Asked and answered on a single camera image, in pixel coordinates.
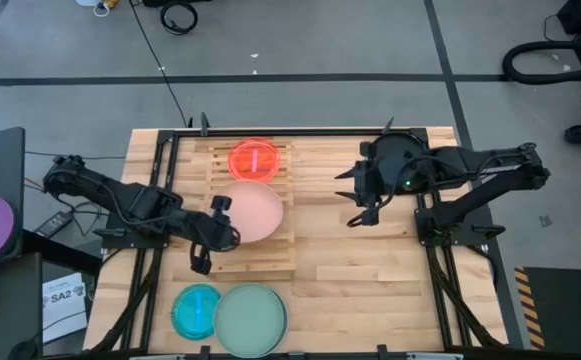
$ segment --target black vacuum hose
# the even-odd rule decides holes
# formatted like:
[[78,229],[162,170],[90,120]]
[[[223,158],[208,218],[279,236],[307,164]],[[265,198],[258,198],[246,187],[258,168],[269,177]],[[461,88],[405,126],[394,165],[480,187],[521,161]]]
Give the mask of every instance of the black vacuum hose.
[[527,85],[547,85],[581,80],[581,70],[561,74],[527,75],[518,72],[512,65],[514,58],[521,53],[549,49],[581,50],[581,41],[538,41],[515,46],[503,57],[503,73],[511,80]]

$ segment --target black desk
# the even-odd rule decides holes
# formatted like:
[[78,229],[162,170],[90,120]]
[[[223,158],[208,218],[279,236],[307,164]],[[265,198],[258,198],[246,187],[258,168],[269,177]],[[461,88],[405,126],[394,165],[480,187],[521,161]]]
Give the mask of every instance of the black desk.
[[[16,235],[23,234],[23,167],[25,131],[0,131],[0,197],[15,210]],[[39,254],[26,254],[0,265],[0,359],[40,329],[41,266]],[[41,339],[36,339],[41,348]]]

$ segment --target blue petri dish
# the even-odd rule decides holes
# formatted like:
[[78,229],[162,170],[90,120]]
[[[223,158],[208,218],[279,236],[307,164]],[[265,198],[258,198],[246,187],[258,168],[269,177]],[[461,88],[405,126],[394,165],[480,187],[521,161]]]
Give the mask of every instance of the blue petri dish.
[[170,319],[177,334],[188,340],[203,340],[214,333],[214,310],[221,295],[210,285],[185,288],[172,304]]

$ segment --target pink plate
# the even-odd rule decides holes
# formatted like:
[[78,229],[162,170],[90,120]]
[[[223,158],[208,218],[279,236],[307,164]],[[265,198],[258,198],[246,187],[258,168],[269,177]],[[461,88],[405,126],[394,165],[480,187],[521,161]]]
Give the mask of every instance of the pink plate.
[[218,191],[232,198],[230,222],[241,233],[241,243],[259,241],[270,236],[281,224],[283,204],[269,186],[255,181],[239,180]]

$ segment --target wooden table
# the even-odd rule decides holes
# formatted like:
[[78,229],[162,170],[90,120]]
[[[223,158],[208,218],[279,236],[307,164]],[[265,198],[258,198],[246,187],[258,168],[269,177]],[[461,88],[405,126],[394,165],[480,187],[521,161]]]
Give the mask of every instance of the wooden table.
[[[429,127],[427,131],[432,148],[457,144],[451,127]],[[123,182],[149,183],[157,133],[157,129],[134,130]],[[415,198],[396,197],[382,210],[378,226],[351,229],[345,223],[360,209],[334,194],[351,191],[351,179],[334,180],[334,176],[360,158],[360,141],[373,138],[271,138],[288,144],[289,156],[282,166],[292,179],[292,206],[286,208],[285,216],[291,216],[293,224],[296,262],[292,280],[265,282],[283,297],[290,313],[288,335],[278,352],[375,352],[377,344],[386,344],[389,351],[443,348],[425,249],[417,241]],[[207,206],[207,177],[213,161],[209,149],[238,140],[197,137],[181,142],[173,190],[185,198],[184,207]],[[451,200],[467,190],[464,186],[444,191],[442,198]],[[187,240],[173,237],[164,252],[150,353],[198,353],[201,345],[210,345],[213,353],[225,352],[216,337],[187,341],[171,325],[170,310],[179,292],[191,284],[209,282],[189,269],[188,245]],[[495,338],[506,342],[487,260],[465,248],[453,250],[466,303]],[[123,250],[102,269],[85,348],[102,339],[125,307],[135,255],[136,250]],[[151,258],[148,253],[146,269]],[[443,265],[440,251],[439,260]],[[221,293],[238,284],[209,283]],[[459,344],[453,307],[447,299],[446,303],[453,340]],[[137,315],[132,346],[139,344],[142,308]]]

